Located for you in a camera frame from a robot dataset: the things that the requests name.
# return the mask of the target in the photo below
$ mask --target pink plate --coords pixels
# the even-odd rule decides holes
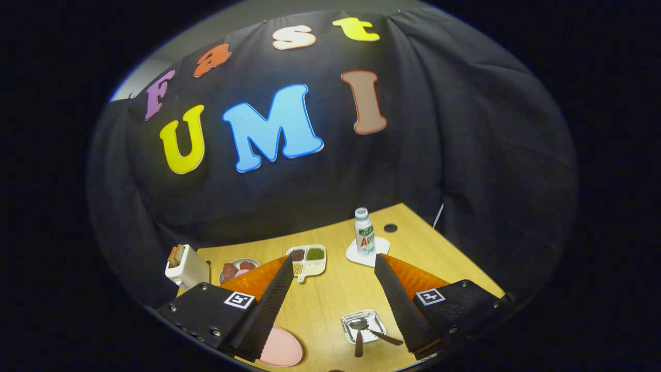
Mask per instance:
[[[291,367],[303,359],[303,346],[293,334],[273,326],[266,339],[260,362],[274,367]]]

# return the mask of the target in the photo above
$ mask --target foam letter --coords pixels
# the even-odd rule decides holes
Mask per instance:
[[[286,50],[294,48],[304,48],[317,42],[317,37],[306,32],[312,32],[308,26],[285,27],[273,32],[273,42],[275,49]]]
[[[305,110],[304,84],[289,85],[277,91],[271,103],[268,120],[252,106],[240,103],[223,114],[234,134],[237,147],[237,171],[244,173],[259,168],[262,159],[253,153],[252,142],[270,162],[278,157],[280,131],[285,136],[282,154],[298,158],[321,151],[324,142],[315,136]]]
[[[165,92],[167,91],[167,81],[172,79],[175,76],[175,71],[170,70],[166,73],[161,79],[158,79],[151,87],[147,88],[147,114],[145,115],[145,121],[149,120],[155,113],[158,113],[161,109],[161,103],[159,102],[159,97],[165,97]]]
[[[371,134],[383,130],[387,121],[379,112],[379,101],[374,89],[374,82],[378,80],[376,74],[370,71],[347,71],[340,77],[354,92],[358,117],[354,124],[354,132]]]
[[[179,126],[179,122],[174,120],[161,129],[165,159],[167,160],[167,165],[175,173],[188,173],[202,163],[202,158],[204,157],[204,137],[202,136],[200,114],[203,110],[204,106],[197,105],[184,114],[184,121],[188,123],[191,144],[190,153],[186,156],[181,156],[179,146],[176,143],[176,128]]]
[[[194,77],[200,77],[205,73],[208,73],[212,68],[220,66],[225,63],[227,59],[232,55],[232,52],[228,52],[229,45],[220,44],[214,49],[211,49],[209,52],[206,52],[198,60],[198,67],[193,73]]]
[[[378,34],[368,34],[364,27],[371,27],[371,23],[363,22],[355,17],[338,19],[332,23],[333,26],[341,26],[342,31],[349,39],[358,41],[376,41],[379,40]]]

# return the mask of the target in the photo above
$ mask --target toast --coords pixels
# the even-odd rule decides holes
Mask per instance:
[[[176,247],[172,248],[170,256],[167,258],[167,261],[170,263],[170,268],[177,267],[181,265],[181,257],[184,255],[184,247],[181,244],[178,244]]]

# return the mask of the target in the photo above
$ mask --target silver spoon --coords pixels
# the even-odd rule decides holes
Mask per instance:
[[[356,351],[354,352],[356,357],[363,356],[363,334],[360,332],[360,330],[364,328],[367,323],[368,322],[365,319],[353,319],[351,322],[349,322],[349,327],[358,331],[356,334]]]
[[[349,323],[349,326],[351,328],[355,329],[355,330],[358,330],[358,333],[360,333],[360,330],[368,328],[368,322],[365,318],[355,319],[355,320],[352,320]],[[404,341],[402,341],[402,340],[398,340],[396,338],[386,336],[385,334],[382,334],[381,332],[376,332],[376,331],[370,330],[369,328],[368,328],[368,331],[370,331],[374,336],[377,336],[378,338],[382,339],[383,341],[389,342],[389,343],[391,343],[395,346],[399,346],[399,345],[404,343]]]

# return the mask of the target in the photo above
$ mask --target blue letter m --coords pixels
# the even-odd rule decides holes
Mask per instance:
[[[274,162],[278,157],[280,131],[284,132],[282,154],[287,158],[321,151],[324,142],[315,136],[305,110],[307,86],[295,84],[284,87],[273,96],[268,120],[247,103],[240,103],[223,114],[232,127],[237,146],[237,171],[244,173],[259,168],[262,159],[253,153],[252,142],[266,158]]]

